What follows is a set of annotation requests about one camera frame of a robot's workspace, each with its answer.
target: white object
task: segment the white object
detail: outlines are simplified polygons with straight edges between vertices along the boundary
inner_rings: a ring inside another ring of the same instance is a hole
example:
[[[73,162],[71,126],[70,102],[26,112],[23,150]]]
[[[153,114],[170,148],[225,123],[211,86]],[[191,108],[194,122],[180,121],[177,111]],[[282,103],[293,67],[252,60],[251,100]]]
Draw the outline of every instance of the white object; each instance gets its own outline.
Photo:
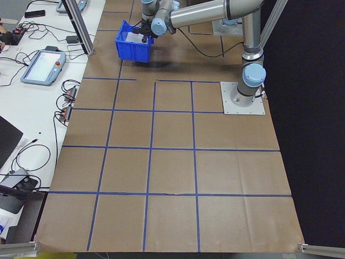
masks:
[[[263,100],[261,97],[255,98],[254,102],[249,107],[239,107],[231,101],[231,91],[237,87],[238,82],[220,82],[220,89],[222,90],[222,100],[224,114],[232,115],[266,115]]]
[[[148,44],[147,42],[143,43],[142,40],[143,34],[135,34],[132,32],[129,32],[126,38],[126,42],[134,42],[134,43],[140,43],[140,44]]]

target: touchscreen display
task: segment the touchscreen display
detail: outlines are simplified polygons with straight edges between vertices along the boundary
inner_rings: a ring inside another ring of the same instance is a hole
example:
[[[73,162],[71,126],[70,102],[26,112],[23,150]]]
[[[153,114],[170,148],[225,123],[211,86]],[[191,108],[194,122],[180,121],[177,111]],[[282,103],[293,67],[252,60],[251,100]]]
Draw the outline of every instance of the touchscreen display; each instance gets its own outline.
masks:
[[[42,52],[25,78],[35,81],[47,81],[49,73],[52,71],[55,62],[59,60],[60,56],[57,53]]]

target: desk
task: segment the desk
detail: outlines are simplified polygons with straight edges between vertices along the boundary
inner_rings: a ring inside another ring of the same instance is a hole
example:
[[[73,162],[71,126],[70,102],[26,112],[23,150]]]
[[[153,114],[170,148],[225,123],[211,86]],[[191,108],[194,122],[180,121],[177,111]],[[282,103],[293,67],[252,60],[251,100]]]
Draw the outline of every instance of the desk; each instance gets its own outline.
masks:
[[[104,4],[105,0],[89,0],[87,7],[85,7],[82,13],[90,34],[96,34]],[[73,31],[73,26],[68,16],[57,13],[55,8],[56,5],[52,4],[33,3],[30,5],[29,11],[45,9],[46,16],[32,19],[23,18],[20,22],[34,21],[36,23],[44,23]],[[59,39],[63,39],[67,35],[71,35],[71,33],[68,32],[52,30]],[[47,45],[57,46],[62,50],[66,49],[67,46],[66,43],[57,44],[56,39],[52,35],[46,35],[40,40],[29,39],[28,36],[28,33],[26,33],[18,46],[12,46],[8,51],[2,52],[0,57],[14,58],[18,52],[29,54],[34,50],[44,49]],[[86,55],[78,57],[75,60],[67,60],[63,70],[52,86],[39,86],[20,82],[20,77],[26,69],[23,68],[13,79],[10,86],[0,87],[0,115],[19,128],[24,133],[23,138],[28,139],[28,141],[39,139],[37,143],[46,145],[52,152],[52,156],[48,164],[42,169],[34,172],[34,175],[41,178],[42,186],[50,186],[54,174],[56,144],[54,139],[53,114],[54,111],[57,110],[55,105],[56,99],[62,94],[61,84],[67,79],[81,81],[87,60],[88,58]],[[15,62],[1,60],[0,84],[7,84],[15,72],[21,67],[22,65],[16,64]],[[60,152],[66,128],[58,122],[56,125],[58,150]],[[34,147],[30,152],[25,152],[21,155],[20,162],[26,168],[33,168],[42,165],[46,159],[47,151],[39,147]],[[1,168],[0,173],[6,174],[9,171],[10,162],[10,160],[6,162],[6,164]],[[4,210],[0,210],[0,213],[13,218],[0,235],[1,237],[6,237],[8,227],[15,226],[17,224],[21,211],[16,215]]]
[[[303,237],[268,101],[264,116],[223,112],[219,81],[238,81],[241,47],[209,59],[180,33],[167,34],[149,64],[121,61],[113,27],[137,23],[140,12],[140,1],[107,1],[38,227],[40,248],[297,251]],[[210,55],[241,41],[209,28],[191,26],[188,36]]]

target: white table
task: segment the white table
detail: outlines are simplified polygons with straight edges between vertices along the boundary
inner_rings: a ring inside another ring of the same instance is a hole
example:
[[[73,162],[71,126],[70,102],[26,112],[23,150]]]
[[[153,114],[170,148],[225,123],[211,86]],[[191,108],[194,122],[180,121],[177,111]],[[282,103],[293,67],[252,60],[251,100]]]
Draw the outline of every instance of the white table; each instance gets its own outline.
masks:
[[[87,6],[82,12],[82,17],[85,21],[88,33],[95,35],[99,20],[105,5],[105,0],[88,0]],[[36,23],[47,24],[57,28],[74,31],[71,21],[67,14],[60,14],[56,12],[55,4],[45,4],[40,2],[32,3],[28,11],[46,10],[46,16],[36,17],[31,19],[23,18],[20,22],[33,21]],[[68,35],[75,35],[65,31],[51,29],[58,39],[64,39]],[[26,54],[35,50],[44,49],[47,45],[57,46],[60,50],[67,49],[67,43],[58,43],[56,39],[48,34],[43,39],[29,39],[29,34],[26,33],[18,46],[12,46],[8,51],[2,52],[0,57],[14,58],[18,52]],[[67,59],[63,70],[60,72],[57,80],[51,86],[40,86],[32,84],[24,84],[20,78],[26,68],[23,68],[18,75],[13,79],[12,84],[6,87],[0,87],[0,115],[7,121],[12,123],[24,134],[19,147],[12,154],[12,158],[18,153],[19,149],[32,141],[38,139],[35,144],[44,144],[51,151],[51,158],[46,166],[42,169],[32,172],[41,178],[42,186],[50,186],[54,175],[55,158],[56,158],[56,141],[54,136],[53,115],[56,108],[56,99],[63,94],[61,84],[67,79],[82,80],[84,70],[87,63],[87,56],[82,55],[74,60]],[[16,64],[13,61],[0,60],[0,85],[7,84],[12,76],[20,69],[22,65]],[[66,83],[66,88],[73,87],[75,84]],[[63,98],[60,99],[59,105],[64,103]],[[66,127],[56,121],[58,152],[60,152]],[[33,147],[24,152],[20,156],[20,164],[24,168],[35,169],[44,164],[48,158],[48,151],[42,147]],[[1,174],[8,173],[11,167],[11,159],[0,169]],[[18,214],[12,214],[0,209],[0,214],[11,217],[11,221],[6,225],[6,228],[1,233],[0,237],[6,237],[9,226],[16,226],[22,210]]]

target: smartphone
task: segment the smartphone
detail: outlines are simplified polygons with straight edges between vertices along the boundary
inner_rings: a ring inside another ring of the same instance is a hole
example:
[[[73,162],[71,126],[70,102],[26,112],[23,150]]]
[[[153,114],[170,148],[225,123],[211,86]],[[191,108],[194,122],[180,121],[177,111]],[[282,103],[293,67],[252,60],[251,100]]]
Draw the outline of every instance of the smartphone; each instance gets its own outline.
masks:
[[[45,16],[45,10],[25,12],[24,14],[25,18],[32,18],[32,17],[39,17],[39,16]]]

